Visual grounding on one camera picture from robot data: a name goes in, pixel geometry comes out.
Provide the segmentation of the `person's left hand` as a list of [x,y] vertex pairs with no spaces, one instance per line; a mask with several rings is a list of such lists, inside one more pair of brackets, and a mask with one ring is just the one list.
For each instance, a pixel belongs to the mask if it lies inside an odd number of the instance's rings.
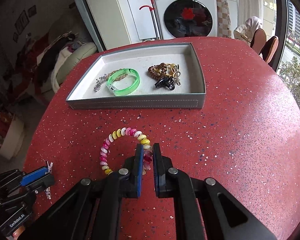
[[15,232],[12,234],[12,237],[14,240],[17,240],[18,237],[25,231],[25,227],[24,226],[20,226],[19,228],[17,228],[17,230],[15,230]]

